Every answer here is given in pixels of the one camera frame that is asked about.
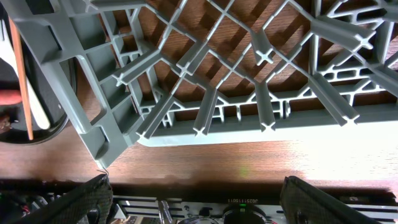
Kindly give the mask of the wooden chopstick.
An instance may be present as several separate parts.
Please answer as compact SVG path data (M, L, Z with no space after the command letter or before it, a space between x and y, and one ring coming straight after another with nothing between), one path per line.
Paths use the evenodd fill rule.
M20 33L19 33L15 23L12 21L11 18L9 18L9 25L10 25L10 30L11 30L12 45L13 45L14 54L16 57L16 65L17 65L17 71L18 71L18 76L19 76L19 86L20 86L20 90L21 90L22 104L23 104L23 109L24 109L25 123L26 123L26 127L27 127L28 138L29 138L29 140L33 140L34 134L33 134L33 127L32 127L32 114L31 114L31 110L30 110L29 92L27 89L27 79L26 79L26 74L25 74L24 57L23 57L23 53L22 53L21 36L20 36Z

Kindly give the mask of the brown food scrap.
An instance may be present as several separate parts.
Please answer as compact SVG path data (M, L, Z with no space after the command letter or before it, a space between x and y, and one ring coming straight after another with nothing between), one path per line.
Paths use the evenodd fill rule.
M2 114L0 118L0 134L4 134L12 129L11 117L8 114Z

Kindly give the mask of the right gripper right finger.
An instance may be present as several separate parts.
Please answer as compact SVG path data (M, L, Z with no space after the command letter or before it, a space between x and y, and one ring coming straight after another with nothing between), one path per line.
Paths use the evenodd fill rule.
M378 217L359 212L306 181L288 176L280 192L287 223L378 223Z

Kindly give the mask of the orange carrot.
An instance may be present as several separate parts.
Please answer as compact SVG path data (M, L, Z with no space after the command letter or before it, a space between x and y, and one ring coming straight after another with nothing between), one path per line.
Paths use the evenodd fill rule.
M0 90L0 105L15 105L22 102L19 90Z

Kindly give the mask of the robot base electronics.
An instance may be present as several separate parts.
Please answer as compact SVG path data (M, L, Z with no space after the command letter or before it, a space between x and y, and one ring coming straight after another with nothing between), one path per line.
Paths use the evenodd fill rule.
M3 207L10 208L11 223L14 220L40 210L62 194L47 195L1 192L1 212ZM366 218L356 223L397 223L397 206L387 205L355 205L349 208L359 212ZM137 220L152 220L149 223L348 223L348 218L339 219L325 210L325 207L289 207L280 205L260 205L249 203L202 203L188 202L180 198L169 198L158 201L154 197L133 197L114 195L113 201L105 205L94 204L78 223L138 223Z

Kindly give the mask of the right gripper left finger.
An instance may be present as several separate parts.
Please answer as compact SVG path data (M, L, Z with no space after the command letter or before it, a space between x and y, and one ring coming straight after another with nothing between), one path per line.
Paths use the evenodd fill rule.
M100 174L31 214L19 223L106 223L113 204L108 175Z

